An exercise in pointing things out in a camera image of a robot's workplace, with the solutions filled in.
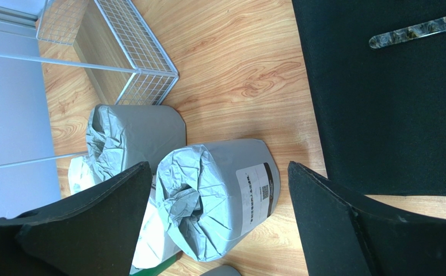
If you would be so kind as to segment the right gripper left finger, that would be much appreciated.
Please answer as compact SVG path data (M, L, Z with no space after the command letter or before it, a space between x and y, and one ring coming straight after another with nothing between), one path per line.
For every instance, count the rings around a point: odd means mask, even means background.
M0 218L0 275L128 275L152 174L140 162L15 218Z

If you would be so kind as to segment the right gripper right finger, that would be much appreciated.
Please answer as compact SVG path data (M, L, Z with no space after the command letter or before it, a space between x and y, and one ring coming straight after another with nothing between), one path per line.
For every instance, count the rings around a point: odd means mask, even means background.
M296 162L288 186L310 275L446 275L446 219L373 200Z

